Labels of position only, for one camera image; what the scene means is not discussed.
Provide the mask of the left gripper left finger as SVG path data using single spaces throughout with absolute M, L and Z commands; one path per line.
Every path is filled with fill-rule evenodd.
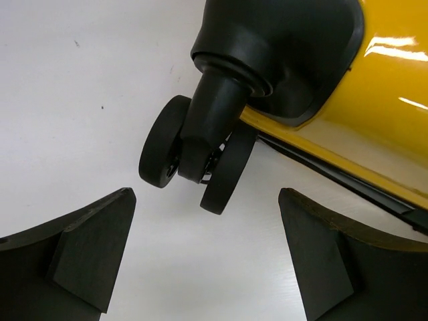
M 121 188 L 1 238 L 2 320 L 99 320 L 107 313 L 136 208 Z

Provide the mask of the yellow hard-shell suitcase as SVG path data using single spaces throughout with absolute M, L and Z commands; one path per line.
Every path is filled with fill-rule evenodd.
M 262 140 L 427 232 L 426 1 L 207 1 L 191 59 L 141 179 L 204 184 L 220 214 Z

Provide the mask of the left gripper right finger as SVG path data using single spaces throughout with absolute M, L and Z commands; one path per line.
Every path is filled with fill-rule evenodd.
M 426 320 L 427 244 L 283 188 L 282 222 L 308 320 Z

